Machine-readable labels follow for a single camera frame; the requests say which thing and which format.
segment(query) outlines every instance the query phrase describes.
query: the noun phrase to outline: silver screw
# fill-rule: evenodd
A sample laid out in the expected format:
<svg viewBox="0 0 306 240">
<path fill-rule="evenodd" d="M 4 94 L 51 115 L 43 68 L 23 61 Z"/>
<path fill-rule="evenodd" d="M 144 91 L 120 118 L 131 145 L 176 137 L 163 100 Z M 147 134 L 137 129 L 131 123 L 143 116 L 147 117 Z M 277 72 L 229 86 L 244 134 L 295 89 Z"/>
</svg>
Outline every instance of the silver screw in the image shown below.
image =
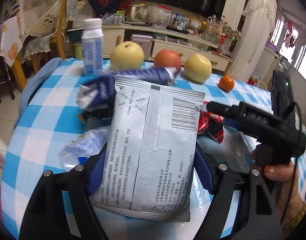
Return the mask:
<svg viewBox="0 0 306 240">
<path fill-rule="evenodd" d="M 51 171 L 50 170 L 46 170 L 46 171 L 44 171 L 43 175 L 45 177 L 48 177 L 49 175 L 51 175 Z"/>
<path fill-rule="evenodd" d="M 252 174 L 253 174 L 254 176 L 259 176 L 259 175 L 260 175 L 260 173 L 259 173 L 258 170 L 252 170 L 251 172 L 252 172 Z"/>
<path fill-rule="evenodd" d="M 75 167 L 75 170 L 77 170 L 77 171 L 82 171 L 83 168 L 84 168 L 84 166 L 83 166 L 82 164 L 80 164 L 80 165 L 77 165 L 77 166 Z"/>
<path fill-rule="evenodd" d="M 223 163 L 221 163 L 221 164 L 219 165 L 219 169 L 222 170 L 222 171 L 226 171 L 227 168 L 228 168 L 228 167 L 227 167 L 225 164 L 223 164 Z"/>
</svg>

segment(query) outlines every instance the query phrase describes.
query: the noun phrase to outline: mesh tent food cover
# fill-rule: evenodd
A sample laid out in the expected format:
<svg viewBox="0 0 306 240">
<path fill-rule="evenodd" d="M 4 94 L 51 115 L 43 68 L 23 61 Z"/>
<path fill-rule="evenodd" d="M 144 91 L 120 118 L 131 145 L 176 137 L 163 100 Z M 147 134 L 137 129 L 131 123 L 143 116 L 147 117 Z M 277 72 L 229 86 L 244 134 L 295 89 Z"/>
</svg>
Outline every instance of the mesh tent food cover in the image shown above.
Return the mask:
<svg viewBox="0 0 306 240">
<path fill-rule="evenodd" d="M 19 0 L 22 34 L 43 37 L 56 30 L 61 0 Z"/>
</svg>

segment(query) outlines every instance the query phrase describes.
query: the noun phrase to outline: wooden drawer handle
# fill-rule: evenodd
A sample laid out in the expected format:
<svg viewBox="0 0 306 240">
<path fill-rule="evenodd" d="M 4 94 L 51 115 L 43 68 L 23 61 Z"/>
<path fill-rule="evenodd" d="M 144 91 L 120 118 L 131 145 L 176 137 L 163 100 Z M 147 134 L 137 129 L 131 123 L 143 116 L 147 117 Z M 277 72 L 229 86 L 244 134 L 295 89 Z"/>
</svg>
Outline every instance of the wooden drawer handle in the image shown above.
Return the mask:
<svg viewBox="0 0 306 240">
<path fill-rule="evenodd" d="M 120 44 L 120 35 L 117 36 L 116 38 L 116 46 Z"/>
</svg>

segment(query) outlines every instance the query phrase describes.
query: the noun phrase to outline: red packet on floor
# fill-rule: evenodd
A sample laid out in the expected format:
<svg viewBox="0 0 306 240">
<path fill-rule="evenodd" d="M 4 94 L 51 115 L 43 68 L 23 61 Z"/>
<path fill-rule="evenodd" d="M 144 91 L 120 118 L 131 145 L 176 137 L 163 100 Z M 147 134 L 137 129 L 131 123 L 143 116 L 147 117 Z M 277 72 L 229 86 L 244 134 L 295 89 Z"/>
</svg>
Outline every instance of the red packet on floor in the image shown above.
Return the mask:
<svg viewBox="0 0 306 240">
<path fill-rule="evenodd" d="M 198 120 L 197 134 L 206 134 L 217 143 L 223 141 L 223 116 L 207 112 L 204 102 L 200 111 L 200 119 Z"/>
</svg>

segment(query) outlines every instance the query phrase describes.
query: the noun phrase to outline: black cable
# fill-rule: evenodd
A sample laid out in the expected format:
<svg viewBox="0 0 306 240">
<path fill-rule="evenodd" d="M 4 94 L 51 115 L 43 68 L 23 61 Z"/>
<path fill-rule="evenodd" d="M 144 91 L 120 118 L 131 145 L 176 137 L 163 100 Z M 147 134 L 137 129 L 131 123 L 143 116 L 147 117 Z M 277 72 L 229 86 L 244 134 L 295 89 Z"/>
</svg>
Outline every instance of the black cable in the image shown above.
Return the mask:
<svg viewBox="0 0 306 240">
<path fill-rule="evenodd" d="M 290 203 L 290 199 L 291 199 L 291 195 L 292 195 L 292 190 L 293 190 L 293 186 L 294 186 L 294 181 L 295 181 L 295 176 L 296 176 L 296 172 L 297 172 L 297 166 L 298 166 L 298 159 L 299 159 L 299 153 L 300 153 L 300 139 L 301 139 L 301 133 L 302 133 L 302 116 L 301 116 L 301 111 L 300 111 L 300 107 L 296 102 L 293 102 L 293 105 L 297 107 L 298 109 L 298 115 L 299 115 L 299 124 L 300 124 L 300 129 L 299 129 L 299 138 L 298 138 L 298 151 L 297 151 L 297 157 L 295 158 L 295 162 L 294 162 L 294 170 L 293 170 L 293 175 L 292 175 L 292 182 L 291 182 L 291 189 L 290 189 L 290 193 L 287 199 L 287 203 L 285 205 L 283 214 L 281 216 L 281 224 L 285 218 L 285 215 L 287 213 L 287 209 Z"/>
</svg>

